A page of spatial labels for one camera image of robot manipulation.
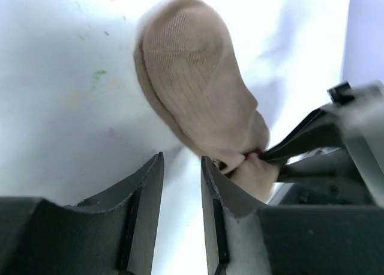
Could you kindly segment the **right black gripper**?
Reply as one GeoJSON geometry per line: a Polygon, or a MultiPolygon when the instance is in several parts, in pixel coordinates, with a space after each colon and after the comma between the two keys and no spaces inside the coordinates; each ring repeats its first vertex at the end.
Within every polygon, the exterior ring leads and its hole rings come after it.
{"type": "Polygon", "coordinates": [[[352,88],[345,81],[329,89],[328,95],[336,105],[311,111],[279,144],[262,153],[260,159],[277,163],[318,148],[346,147],[350,155],[333,151],[285,165],[280,171],[280,181],[330,191],[351,191],[360,189],[361,174],[375,203],[382,205],[383,83],[375,80],[352,88]]]}

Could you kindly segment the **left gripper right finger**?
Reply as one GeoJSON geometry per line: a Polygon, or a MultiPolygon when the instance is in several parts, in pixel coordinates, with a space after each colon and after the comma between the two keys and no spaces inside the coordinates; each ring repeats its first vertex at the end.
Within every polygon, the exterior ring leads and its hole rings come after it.
{"type": "Polygon", "coordinates": [[[383,209],[269,206],[201,159],[209,274],[382,274],[383,209]]]}

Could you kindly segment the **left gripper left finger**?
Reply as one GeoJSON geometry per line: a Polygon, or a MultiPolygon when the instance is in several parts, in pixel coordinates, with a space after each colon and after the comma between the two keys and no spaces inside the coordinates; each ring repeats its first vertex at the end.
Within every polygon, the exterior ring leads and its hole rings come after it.
{"type": "Polygon", "coordinates": [[[2,274],[150,274],[164,158],[77,205],[1,198],[2,274]]]}

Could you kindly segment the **brown sock with striped cuff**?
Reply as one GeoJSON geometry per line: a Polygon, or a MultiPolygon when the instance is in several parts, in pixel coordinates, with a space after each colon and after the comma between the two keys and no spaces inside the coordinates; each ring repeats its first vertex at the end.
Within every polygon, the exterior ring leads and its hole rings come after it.
{"type": "Polygon", "coordinates": [[[144,21],[134,52],[142,91],[197,156],[260,201],[279,169],[260,159],[269,129],[242,80],[229,30],[201,0],[169,0],[144,21]]]}

